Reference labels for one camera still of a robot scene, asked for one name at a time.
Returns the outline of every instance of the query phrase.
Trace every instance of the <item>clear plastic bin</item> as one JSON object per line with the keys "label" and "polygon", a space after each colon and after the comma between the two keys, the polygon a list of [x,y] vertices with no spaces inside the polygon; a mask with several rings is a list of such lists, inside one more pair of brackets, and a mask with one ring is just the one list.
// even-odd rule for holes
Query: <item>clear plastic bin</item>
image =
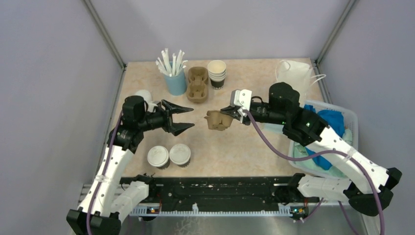
{"label": "clear plastic bin", "polygon": [[[319,112],[321,110],[334,110],[334,111],[339,111],[342,113],[344,120],[345,120],[345,128],[350,129],[352,132],[352,136],[353,136],[353,148],[355,148],[356,150],[358,150],[358,143],[359,143],[359,129],[358,129],[358,122],[357,122],[357,115],[349,110],[349,109],[345,109],[336,105],[332,105],[332,104],[328,104],[328,103],[324,103],[324,102],[320,102],[320,101],[316,101],[316,100],[306,100],[305,104],[308,105],[313,105],[313,107],[316,109],[316,112]],[[294,141],[290,141],[290,148],[288,150],[288,156],[290,157],[294,157]],[[331,178],[331,179],[337,179],[337,177],[332,176],[332,175],[328,175],[328,174],[324,174],[323,172],[320,171],[314,171],[308,168],[305,168],[301,165],[297,165],[296,162],[293,161],[289,161],[289,163],[295,167],[298,168],[300,170],[303,170],[305,172],[308,172],[310,174],[316,175],[316,176],[320,176],[320,177],[324,177],[324,178]]]}

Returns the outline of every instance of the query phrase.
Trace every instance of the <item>blue cup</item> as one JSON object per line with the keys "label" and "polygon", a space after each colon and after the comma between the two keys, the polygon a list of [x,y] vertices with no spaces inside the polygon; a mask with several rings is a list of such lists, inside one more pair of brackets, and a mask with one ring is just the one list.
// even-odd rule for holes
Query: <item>blue cup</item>
{"label": "blue cup", "polygon": [[166,80],[167,88],[170,94],[182,95],[186,92],[187,84],[184,76],[184,70],[182,70],[179,75],[174,77],[164,75],[164,79]]}

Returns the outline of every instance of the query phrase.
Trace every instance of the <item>teal cloth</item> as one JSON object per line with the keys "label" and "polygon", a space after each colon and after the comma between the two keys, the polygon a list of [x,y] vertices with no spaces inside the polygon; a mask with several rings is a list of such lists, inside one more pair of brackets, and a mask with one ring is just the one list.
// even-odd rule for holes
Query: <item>teal cloth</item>
{"label": "teal cloth", "polygon": [[[349,145],[353,144],[353,137],[352,137],[352,132],[350,129],[345,130],[345,133],[343,134],[342,139]],[[303,147],[299,143],[294,143],[293,157],[302,158],[302,157],[307,157],[307,156],[308,156],[308,153],[305,147]],[[329,170],[324,170],[311,159],[302,161],[302,162],[294,162],[294,164],[297,166],[300,166],[302,169],[312,174],[322,173],[324,175],[330,175],[336,178],[346,178],[346,176],[335,166],[331,167]]]}

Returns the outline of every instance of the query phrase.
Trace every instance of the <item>gray wall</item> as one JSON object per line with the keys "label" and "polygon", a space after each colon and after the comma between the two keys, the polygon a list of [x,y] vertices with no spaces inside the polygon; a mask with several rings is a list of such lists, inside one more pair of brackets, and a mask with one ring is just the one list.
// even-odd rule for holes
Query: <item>gray wall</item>
{"label": "gray wall", "polygon": [[66,234],[120,68],[79,0],[3,0],[0,32],[0,234]]}
{"label": "gray wall", "polygon": [[92,0],[124,61],[317,58],[347,0]]}
{"label": "gray wall", "polygon": [[322,64],[333,103],[359,117],[359,150],[403,179],[387,234],[413,234],[415,1],[362,0]]}

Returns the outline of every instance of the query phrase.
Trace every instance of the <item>beige countertop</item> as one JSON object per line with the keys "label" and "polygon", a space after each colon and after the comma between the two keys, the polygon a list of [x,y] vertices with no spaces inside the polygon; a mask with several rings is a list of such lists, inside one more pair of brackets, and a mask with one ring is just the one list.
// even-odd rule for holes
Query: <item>beige countertop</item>
{"label": "beige countertop", "polygon": [[[311,64],[310,59],[290,59]],[[173,115],[174,122],[192,122],[194,127],[175,137],[161,129],[147,131],[144,140],[123,176],[154,174],[157,177],[207,177],[207,176],[287,176],[300,170],[292,167],[288,161],[276,156],[261,140],[252,125],[245,126],[234,120],[225,131],[208,129],[206,119],[208,110],[219,110],[229,105],[231,91],[248,89],[268,102],[268,89],[275,83],[275,67],[280,59],[224,60],[227,64],[227,77],[221,90],[209,86],[209,97],[205,103],[190,102],[185,94],[172,96],[167,90],[164,78],[154,62],[133,62],[127,66],[116,114],[121,111],[124,99],[140,89],[149,90],[153,100],[165,99],[172,103],[191,107],[193,112]],[[187,69],[193,66],[207,67],[208,60],[188,61]],[[310,89],[307,99],[322,100],[319,86]],[[265,136],[281,152],[287,154],[289,140],[284,135],[264,131]],[[191,149],[191,162],[185,168],[173,163],[167,169],[160,170],[147,162],[147,152],[155,145],[168,150],[184,143]]]}

